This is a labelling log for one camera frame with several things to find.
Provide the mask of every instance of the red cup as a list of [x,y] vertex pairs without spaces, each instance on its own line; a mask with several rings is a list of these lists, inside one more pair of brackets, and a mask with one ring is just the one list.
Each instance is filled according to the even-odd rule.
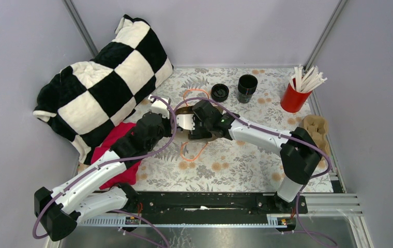
[[288,87],[285,91],[285,94],[282,97],[282,100],[280,101],[280,105],[282,108],[290,113],[295,113],[298,112],[303,104],[306,102],[306,99],[308,99],[309,95],[312,93],[299,93],[296,92],[292,87],[291,84],[288,84]]

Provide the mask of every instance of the tabletop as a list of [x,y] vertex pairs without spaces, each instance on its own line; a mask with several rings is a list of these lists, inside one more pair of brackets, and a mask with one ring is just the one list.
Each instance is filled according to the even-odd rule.
[[[225,84],[230,94],[222,105],[256,123],[283,130],[294,130],[301,120],[311,114],[306,102],[297,113],[288,113],[280,106],[292,68],[249,69],[249,68],[176,68],[153,95],[171,98],[175,107],[183,100],[187,89],[203,89],[210,92],[215,84]],[[240,76],[253,74],[259,84],[249,103],[236,99],[237,82]],[[207,97],[200,91],[186,95]],[[147,99],[135,109],[136,112],[125,122],[136,122],[150,108]],[[162,139],[155,149],[163,146]],[[180,156],[180,147],[187,142],[183,136],[176,137],[166,150],[142,161],[137,172],[138,191],[212,191],[212,192],[275,192],[284,178],[282,163],[276,154],[242,141],[216,139],[210,142],[201,155],[193,162]],[[183,148],[186,158],[192,159],[205,143],[189,142]],[[315,173],[324,171],[320,163]],[[304,192],[332,192],[328,175],[310,180]]]

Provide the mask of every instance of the gray floor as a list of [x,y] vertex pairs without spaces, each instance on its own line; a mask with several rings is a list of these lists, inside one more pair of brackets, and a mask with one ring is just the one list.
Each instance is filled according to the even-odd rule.
[[[309,218],[302,220],[309,230],[325,233],[335,239],[339,247],[356,247],[350,224],[345,218],[314,217],[312,221]],[[275,229],[161,228],[161,231],[169,239],[171,247],[322,247],[306,234],[282,236]],[[161,242],[151,228],[138,228],[134,233]],[[112,227],[78,227],[61,247],[155,248],[144,240],[123,236]]]

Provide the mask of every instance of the black cup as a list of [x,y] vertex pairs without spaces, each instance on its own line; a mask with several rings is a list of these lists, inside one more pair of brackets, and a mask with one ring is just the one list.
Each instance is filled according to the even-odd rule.
[[238,101],[247,103],[258,87],[258,79],[253,75],[243,75],[238,83]]

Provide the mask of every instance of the gray wall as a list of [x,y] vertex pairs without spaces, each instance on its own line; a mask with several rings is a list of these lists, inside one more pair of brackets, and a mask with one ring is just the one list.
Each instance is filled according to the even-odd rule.
[[54,74],[88,58],[62,1],[0,0],[0,247],[44,244],[32,237],[34,192],[68,180],[78,155],[32,110]]
[[393,1],[350,1],[316,63],[345,183],[375,247],[393,247]]
[[124,14],[153,27],[176,66],[304,63],[338,0],[73,0],[98,49]]

